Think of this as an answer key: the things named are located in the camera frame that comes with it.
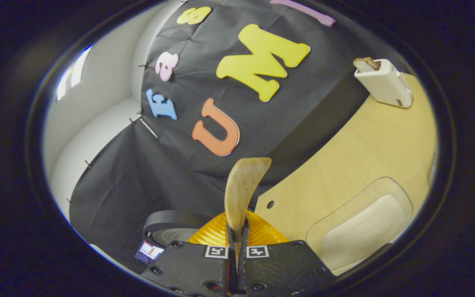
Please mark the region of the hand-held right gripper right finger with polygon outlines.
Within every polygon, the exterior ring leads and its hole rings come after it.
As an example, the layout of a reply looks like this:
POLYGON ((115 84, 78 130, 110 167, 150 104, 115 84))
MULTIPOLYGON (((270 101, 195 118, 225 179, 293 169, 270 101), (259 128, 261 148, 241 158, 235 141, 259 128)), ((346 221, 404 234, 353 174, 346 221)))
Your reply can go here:
POLYGON ((247 213, 237 261, 237 289, 247 297, 305 297, 337 277, 303 240, 287 240, 255 213, 247 213))

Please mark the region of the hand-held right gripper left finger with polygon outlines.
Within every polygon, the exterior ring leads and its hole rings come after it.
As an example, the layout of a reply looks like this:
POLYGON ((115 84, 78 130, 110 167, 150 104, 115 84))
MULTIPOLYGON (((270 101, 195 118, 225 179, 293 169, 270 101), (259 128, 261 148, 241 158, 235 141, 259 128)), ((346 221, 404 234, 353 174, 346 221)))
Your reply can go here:
POLYGON ((213 219, 175 210, 148 216, 141 255, 148 258, 142 277, 176 294, 189 297, 228 297, 230 260, 225 214, 213 219))

